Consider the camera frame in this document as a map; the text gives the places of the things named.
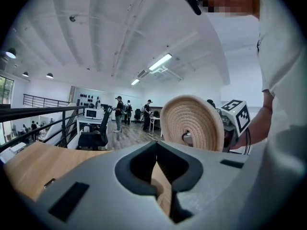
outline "ceiling lamp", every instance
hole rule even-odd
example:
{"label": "ceiling lamp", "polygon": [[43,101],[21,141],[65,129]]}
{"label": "ceiling lamp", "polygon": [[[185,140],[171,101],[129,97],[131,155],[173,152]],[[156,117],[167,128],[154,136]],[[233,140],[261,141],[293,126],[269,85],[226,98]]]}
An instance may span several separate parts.
{"label": "ceiling lamp", "polygon": [[131,85],[134,85],[134,84],[138,83],[139,81],[140,81],[139,79],[136,79],[136,80],[134,80],[134,81],[132,82]]}
{"label": "ceiling lamp", "polygon": [[52,74],[52,73],[48,73],[48,74],[46,75],[46,77],[52,79],[52,78],[53,78],[53,74]]}
{"label": "ceiling lamp", "polygon": [[16,50],[14,48],[10,48],[5,54],[12,59],[16,59]]}
{"label": "ceiling lamp", "polygon": [[171,54],[167,54],[166,56],[164,56],[161,60],[157,61],[156,63],[154,63],[151,67],[149,67],[149,70],[155,70],[157,67],[159,67],[160,65],[162,65],[164,62],[168,61],[170,58],[172,57]]}

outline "black office chair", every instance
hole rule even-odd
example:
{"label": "black office chair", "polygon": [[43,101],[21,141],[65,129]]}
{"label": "black office chair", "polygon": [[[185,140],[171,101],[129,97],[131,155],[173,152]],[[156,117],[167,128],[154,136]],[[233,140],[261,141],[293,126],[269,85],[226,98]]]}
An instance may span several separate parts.
{"label": "black office chair", "polygon": [[98,147],[105,147],[108,143],[107,136],[106,136],[106,125],[109,119],[110,114],[112,113],[112,108],[108,108],[105,112],[104,118],[102,119],[100,125],[100,134],[95,134],[93,132],[82,132],[78,146],[79,147],[92,147],[93,151],[98,151]]}
{"label": "black office chair", "polygon": [[140,109],[136,109],[136,110],[135,110],[134,118],[135,118],[137,121],[140,121],[140,119],[141,119],[141,110],[140,110]]}

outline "coiled rope disc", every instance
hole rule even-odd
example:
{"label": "coiled rope disc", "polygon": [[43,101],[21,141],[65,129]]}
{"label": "coiled rope disc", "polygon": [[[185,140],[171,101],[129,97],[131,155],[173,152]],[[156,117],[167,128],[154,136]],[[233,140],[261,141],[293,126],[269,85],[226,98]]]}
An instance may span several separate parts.
{"label": "coiled rope disc", "polygon": [[187,145],[182,135],[190,133],[193,147],[222,151],[224,127],[217,111],[205,100],[193,95],[178,96],[160,113],[162,134],[166,141]]}

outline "black and white square marker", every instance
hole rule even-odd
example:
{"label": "black and white square marker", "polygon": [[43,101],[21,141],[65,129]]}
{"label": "black and white square marker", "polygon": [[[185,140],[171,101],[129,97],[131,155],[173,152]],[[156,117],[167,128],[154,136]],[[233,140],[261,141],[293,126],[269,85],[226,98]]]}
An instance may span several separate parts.
{"label": "black and white square marker", "polygon": [[232,109],[234,109],[236,106],[240,105],[241,103],[242,103],[242,101],[232,100],[231,102],[227,103],[226,105],[222,106],[221,108],[229,112]]}
{"label": "black and white square marker", "polygon": [[236,121],[239,127],[239,133],[241,134],[245,127],[250,123],[250,117],[248,114],[248,107],[245,105],[240,112],[236,115]]}

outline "window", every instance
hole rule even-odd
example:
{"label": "window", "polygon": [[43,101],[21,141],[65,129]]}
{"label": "window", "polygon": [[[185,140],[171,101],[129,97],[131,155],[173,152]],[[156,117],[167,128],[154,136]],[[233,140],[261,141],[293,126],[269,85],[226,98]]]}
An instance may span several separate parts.
{"label": "window", "polygon": [[0,104],[11,104],[14,81],[0,76]]}

